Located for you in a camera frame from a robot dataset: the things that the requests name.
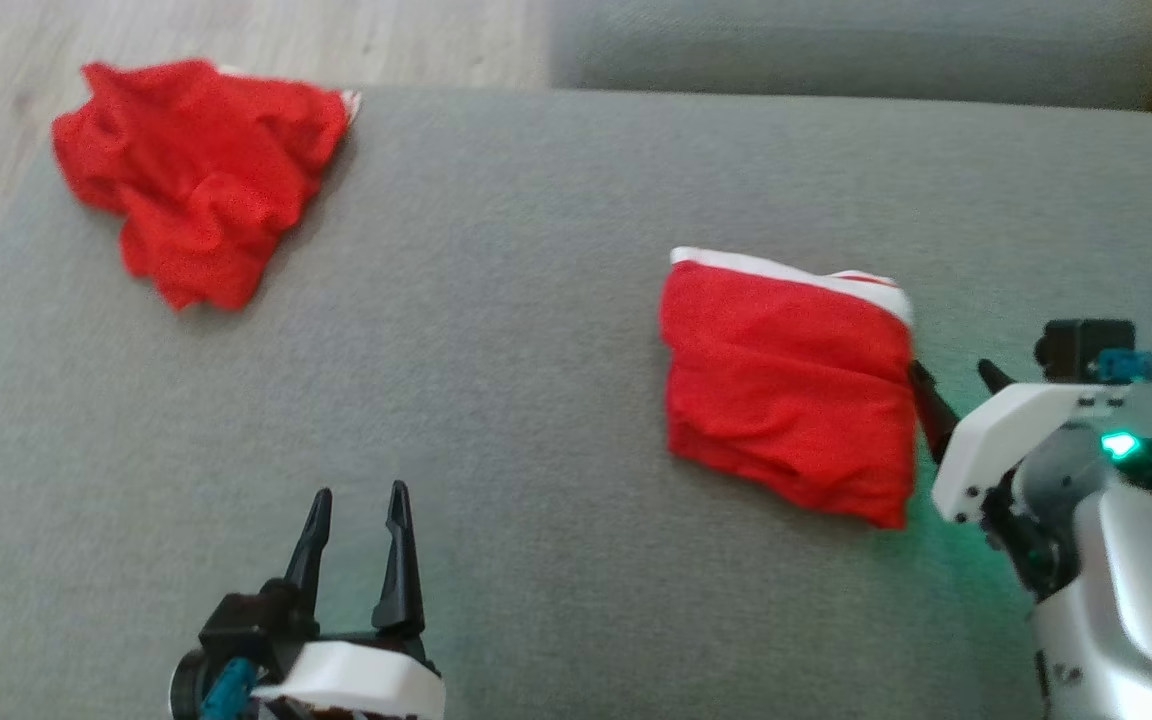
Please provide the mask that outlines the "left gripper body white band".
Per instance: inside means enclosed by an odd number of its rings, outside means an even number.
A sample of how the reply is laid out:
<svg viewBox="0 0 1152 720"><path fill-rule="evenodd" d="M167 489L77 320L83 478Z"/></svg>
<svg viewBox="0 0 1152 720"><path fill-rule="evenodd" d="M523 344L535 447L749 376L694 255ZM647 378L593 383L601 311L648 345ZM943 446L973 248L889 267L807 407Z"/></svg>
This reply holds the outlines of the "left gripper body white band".
<svg viewBox="0 0 1152 720"><path fill-rule="evenodd" d="M424 611L384 617L370 632L324 635L303 617L291 628L291 667L251 691L262 710L287 720L445 720L444 679L422 643Z"/></svg>

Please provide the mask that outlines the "grey sofa seat cushion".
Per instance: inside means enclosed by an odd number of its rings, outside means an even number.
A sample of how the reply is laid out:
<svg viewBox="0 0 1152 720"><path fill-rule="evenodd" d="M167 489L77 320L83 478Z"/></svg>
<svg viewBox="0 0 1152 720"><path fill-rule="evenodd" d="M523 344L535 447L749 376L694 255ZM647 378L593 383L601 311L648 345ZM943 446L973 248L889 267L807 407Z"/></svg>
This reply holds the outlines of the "grey sofa seat cushion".
<svg viewBox="0 0 1152 720"><path fill-rule="evenodd" d="M1152 0L553 0L550 85L1147 109Z"/></svg>

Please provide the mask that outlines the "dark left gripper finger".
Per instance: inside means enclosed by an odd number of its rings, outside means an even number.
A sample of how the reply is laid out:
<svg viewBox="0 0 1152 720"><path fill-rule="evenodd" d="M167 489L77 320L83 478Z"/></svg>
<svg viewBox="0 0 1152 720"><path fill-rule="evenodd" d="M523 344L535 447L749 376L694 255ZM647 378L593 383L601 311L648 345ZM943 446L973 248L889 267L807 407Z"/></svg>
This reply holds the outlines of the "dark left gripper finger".
<svg viewBox="0 0 1152 720"><path fill-rule="evenodd" d="M302 617L314 616L323 553L332 535L332 488L320 488L308 509L291 561L285 570L285 582L297 589L296 607Z"/></svg>
<svg viewBox="0 0 1152 720"><path fill-rule="evenodd" d="M425 630L419 556L417 556L410 488L394 480L385 520L391 548L381 592L372 609L372 628L391 635L420 635Z"/></svg>

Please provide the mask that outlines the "red jersey white trim lettering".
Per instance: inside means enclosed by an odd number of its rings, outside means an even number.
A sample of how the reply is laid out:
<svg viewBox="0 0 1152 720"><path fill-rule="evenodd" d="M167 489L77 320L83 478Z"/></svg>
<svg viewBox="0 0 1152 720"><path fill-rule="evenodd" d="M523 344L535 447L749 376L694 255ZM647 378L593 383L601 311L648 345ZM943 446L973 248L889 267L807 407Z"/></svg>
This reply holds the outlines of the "red jersey white trim lettering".
<svg viewBox="0 0 1152 720"><path fill-rule="evenodd" d="M129 275L174 311L237 313L320 191L361 94L204 59L84 65L90 97L51 126L61 177L123 220Z"/></svg>

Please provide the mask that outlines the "red shorts white waistband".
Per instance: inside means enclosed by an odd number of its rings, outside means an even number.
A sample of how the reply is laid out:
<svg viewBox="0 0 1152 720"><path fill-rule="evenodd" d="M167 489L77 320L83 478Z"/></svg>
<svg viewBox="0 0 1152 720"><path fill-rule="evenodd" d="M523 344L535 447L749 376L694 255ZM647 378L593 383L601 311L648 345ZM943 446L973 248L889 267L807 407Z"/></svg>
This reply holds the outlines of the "red shorts white waistband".
<svg viewBox="0 0 1152 720"><path fill-rule="evenodd" d="M677 247L659 325L673 455L801 509L905 526L914 304L895 281Z"/></svg>

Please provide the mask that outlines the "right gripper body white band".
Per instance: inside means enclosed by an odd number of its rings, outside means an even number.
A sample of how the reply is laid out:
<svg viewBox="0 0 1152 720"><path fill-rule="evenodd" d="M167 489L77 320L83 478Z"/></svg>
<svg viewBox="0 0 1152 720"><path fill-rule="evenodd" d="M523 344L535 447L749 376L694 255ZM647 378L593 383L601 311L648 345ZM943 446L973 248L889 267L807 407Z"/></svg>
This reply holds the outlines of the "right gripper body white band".
<svg viewBox="0 0 1152 720"><path fill-rule="evenodd" d="M1014 382L965 415L948 435L932 486L942 520L978 523L990 488L1071 420L1114 414L1129 395L1126 386Z"/></svg>

